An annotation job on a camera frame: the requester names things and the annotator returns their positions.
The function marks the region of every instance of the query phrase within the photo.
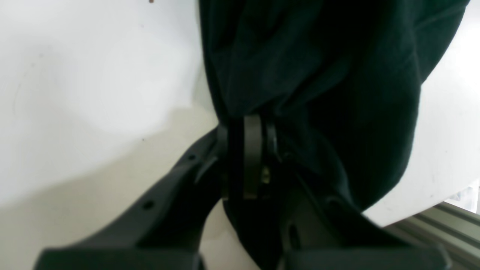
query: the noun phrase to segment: white wall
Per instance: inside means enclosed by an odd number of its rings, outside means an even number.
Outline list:
[[[0,269],[104,226],[216,125],[194,0],[0,1]],[[405,177],[366,214],[385,225],[479,175],[479,2],[425,83]],[[210,269],[255,269],[220,205]]]

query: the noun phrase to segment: white surface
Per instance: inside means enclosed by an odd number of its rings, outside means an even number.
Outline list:
[[[30,269],[125,210],[216,125],[194,0],[0,0],[0,269]],[[472,1],[424,85],[401,183],[366,214],[386,225],[480,170],[480,9]],[[217,205],[209,269],[255,269]]]

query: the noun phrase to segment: black fabric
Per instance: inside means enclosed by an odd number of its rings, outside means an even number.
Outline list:
[[[325,136],[352,200],[371,206],[402,176],[420,86],[468,0],[200,0],[210,92],[221,122],[275,118],[281,147],[321,174]]]

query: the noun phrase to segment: hole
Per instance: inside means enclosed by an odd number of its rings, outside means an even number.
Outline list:
[[[149,201],[144,203],[143,209],[144,210],[150,210],[150,209],[153,208],[154,205],[155,205],[155,203],[152,200],[149,200]]]
[[[288,237],[290,238],[290,245],[292,249],[300,249],[300,237],[297,227],[290,225],[288,228]]]

